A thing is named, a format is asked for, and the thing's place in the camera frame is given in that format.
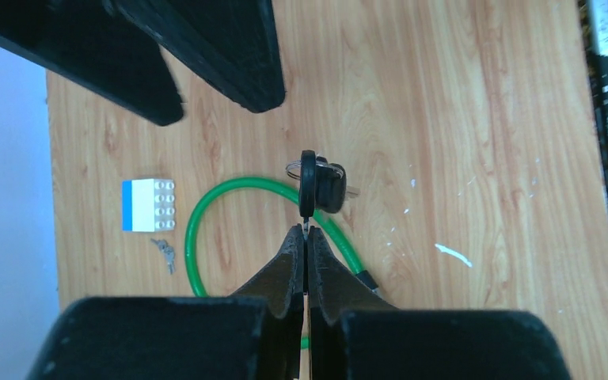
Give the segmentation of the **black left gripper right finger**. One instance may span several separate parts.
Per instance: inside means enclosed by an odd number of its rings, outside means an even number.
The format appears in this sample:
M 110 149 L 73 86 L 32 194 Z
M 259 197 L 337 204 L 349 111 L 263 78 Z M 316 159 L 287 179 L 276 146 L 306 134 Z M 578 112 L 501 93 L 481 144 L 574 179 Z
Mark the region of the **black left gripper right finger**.
M 310 228 L 306 241 L 309 291 L 310 375 L 312 379 L 346 379 L 347 314 L 356 311 L 395 311 L 333 254 L 321 229 Z

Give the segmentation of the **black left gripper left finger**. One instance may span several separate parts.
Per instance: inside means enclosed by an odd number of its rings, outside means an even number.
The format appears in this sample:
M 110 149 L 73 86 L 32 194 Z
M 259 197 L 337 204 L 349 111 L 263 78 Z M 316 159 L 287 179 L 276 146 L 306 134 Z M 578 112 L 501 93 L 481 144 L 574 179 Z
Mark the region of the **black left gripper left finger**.
M 303 229 L 298 224 L 288 230 L 277 254 L 233 293 L 264 305 L 257 336 L 257 379 L 299 377 L 304 258 Z

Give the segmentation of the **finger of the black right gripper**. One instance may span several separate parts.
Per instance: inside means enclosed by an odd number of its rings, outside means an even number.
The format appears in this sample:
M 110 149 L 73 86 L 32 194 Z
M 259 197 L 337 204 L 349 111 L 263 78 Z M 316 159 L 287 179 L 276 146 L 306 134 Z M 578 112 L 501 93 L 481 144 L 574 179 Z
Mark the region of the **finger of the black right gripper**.
M 159 45 L 104 1 L 0 1 L 0 48 L 153 124 L 184 116 Z
M 111 1 L 109 9 L 248 111 L 283 104 L 286 87 L 272 2 Z

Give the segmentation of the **green cable lock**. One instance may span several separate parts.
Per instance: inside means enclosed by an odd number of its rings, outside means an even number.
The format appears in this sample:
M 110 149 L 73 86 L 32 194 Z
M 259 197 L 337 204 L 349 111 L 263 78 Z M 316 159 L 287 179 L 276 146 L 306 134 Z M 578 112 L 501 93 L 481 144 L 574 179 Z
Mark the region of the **green cable lock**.
M 184 262 L 188 281 L 193 294 L 197 297 L 207 298 L 209 296 L 203 284 L 197 260 L 197 238 L 203 217 L 213 202 L 219 200 L 227 193 L 245 189 L 265 190 L 298 204 L 298 190 L 282 182 L 263 177 L 237 177 L 226 180 L 202 196 L 189 217 L 184 239 Z M 326 218 L 322 211 L 315 211 L 312 219 L 329 236 L 332 243 L 340 251 L 358 284 L 363 285 L 364 295 L 367 300 L 372 302 L 382 301 L 378 293 L 377 283 L 364 268 L 355 248 L 342 229 L 332 219 Z M 276 280 L 281 280 L 282 283 L 273 288 L 269 285 L 269 279 L 260 278 L 263 272 L 268 269 L 269 266 L 265 266 L 259 270 L 256 278 L 249 280 L 243 287 L 237 290 L 237 293 L 241 297 L 243 295 L 242 291 L 247 290 L 247 297 L 262 298 L 270 304 L 270 308 L 275 311 L 277 317 L 283 317 L 288 313 L 290 306 L 299 307 L 302 305 L 301 285 L 297 283 L 295 289 L 291 290 L 291 274 L 286 273 L 285 276 L 275 277 Z

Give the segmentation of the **black-headed key bunch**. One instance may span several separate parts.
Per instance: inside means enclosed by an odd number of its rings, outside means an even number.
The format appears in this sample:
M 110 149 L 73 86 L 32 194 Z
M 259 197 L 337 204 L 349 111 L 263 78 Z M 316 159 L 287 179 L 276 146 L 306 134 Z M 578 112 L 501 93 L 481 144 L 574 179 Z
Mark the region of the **black-headed key bunch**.
M 336 214 L 347 199 L 360 195 L 358 188 L 348 186 L 342 165 L 329 162 L 314 150 L 303 150 L 299 160 L 287 164 L 286 173 L 299 181 L 298 209 L 304 231 L 309 229 L 315 211 Z

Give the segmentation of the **small silver keys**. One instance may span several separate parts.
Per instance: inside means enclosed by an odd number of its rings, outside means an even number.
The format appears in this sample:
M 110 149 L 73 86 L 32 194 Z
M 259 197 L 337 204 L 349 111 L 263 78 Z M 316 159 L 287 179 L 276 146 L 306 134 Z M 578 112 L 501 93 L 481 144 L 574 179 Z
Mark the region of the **small silver keys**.
M 174 248 L 164 239 L 153 239 L 150 241 L 155 244 L 165 259 L 167 269 L 170 275 L 175 272 L 175 250 Z

